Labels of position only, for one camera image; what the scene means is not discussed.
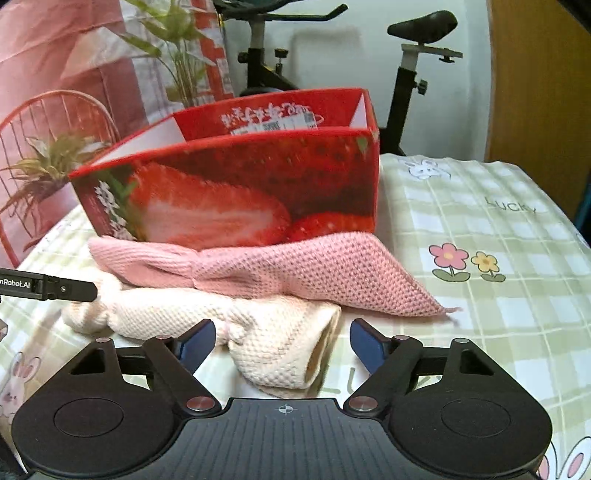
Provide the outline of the pink knitted cloth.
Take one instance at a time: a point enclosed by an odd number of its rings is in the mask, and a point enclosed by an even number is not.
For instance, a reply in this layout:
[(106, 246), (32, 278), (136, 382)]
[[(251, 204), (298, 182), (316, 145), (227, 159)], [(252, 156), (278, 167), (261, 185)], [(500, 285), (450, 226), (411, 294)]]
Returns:
[(88, 248), (102, 270), (137, 287), (192, 287), (247, 299), (291, 295), (408, 318), (449, 312), (370, 233), (201, 251), (94, 237)]

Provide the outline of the cream knitted cloth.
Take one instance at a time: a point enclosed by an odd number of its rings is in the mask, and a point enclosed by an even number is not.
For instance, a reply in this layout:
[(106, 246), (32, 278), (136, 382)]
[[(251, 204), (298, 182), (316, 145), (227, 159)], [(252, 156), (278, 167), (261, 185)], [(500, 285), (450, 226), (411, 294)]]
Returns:
[(66, 305), (63, 318), (74, 331), (110, 329), (147, 340), (178, 337), (209, 320), (215, 343), (228, 349), (239, 374), (279, 398), (311, 395), (342, 315), (338, 305), (293, 296), (242, 299), (193, 288), (131, 287), (97, 269), (81, 275), (96, 285), (97, 297)]

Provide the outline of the green plaid tablecloth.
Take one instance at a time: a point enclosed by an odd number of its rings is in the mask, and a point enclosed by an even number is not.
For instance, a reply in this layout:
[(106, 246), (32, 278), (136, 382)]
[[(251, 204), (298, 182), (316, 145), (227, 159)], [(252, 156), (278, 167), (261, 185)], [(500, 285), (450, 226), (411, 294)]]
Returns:
[[(77, 206), (20, 268), (83, 278), (94, 235)], [(562, 210), (512, 164), (384, 155), (376, 235), (440, 304), (459, 310), (419, 320), (344, 307), (318, 395), (342, 402), (368, 377), (349, 346), (353, 318), (429, 346), (469, 338), (549, 413), (542, 478), (590, 479), (590, 247)], [(1, 301), (1, 392), (17, 395), (16, 408), (92, 339), (64, 323), (63, 306)]]

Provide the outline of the red strawberry cardboard box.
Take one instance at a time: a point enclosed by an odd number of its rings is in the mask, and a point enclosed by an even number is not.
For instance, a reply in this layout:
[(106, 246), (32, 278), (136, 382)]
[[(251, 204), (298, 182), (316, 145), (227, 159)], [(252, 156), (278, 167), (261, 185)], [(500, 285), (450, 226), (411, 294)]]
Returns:
[(369, 93), (329, 88), (175, 112), (70, 180), (98, 235), (204, 250), (373, 232), (378, 177)]

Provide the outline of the wooden door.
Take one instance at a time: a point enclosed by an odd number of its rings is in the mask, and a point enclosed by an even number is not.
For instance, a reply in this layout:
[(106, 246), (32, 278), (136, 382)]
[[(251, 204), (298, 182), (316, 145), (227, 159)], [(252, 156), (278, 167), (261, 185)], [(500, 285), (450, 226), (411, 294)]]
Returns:
[(590, 34), (558, 1), (488, 7), (487, 158), (519, 166), (573, 218), (590, 172)]

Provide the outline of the red printed backdrop curtain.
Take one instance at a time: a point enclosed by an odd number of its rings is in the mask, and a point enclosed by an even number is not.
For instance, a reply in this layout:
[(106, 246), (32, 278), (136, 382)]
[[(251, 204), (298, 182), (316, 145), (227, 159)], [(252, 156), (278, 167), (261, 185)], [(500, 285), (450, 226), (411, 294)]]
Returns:
[(211, 1), (1, 5), (1, 264), (77, 204), (69, 173), (184, 108), (232, 95)]

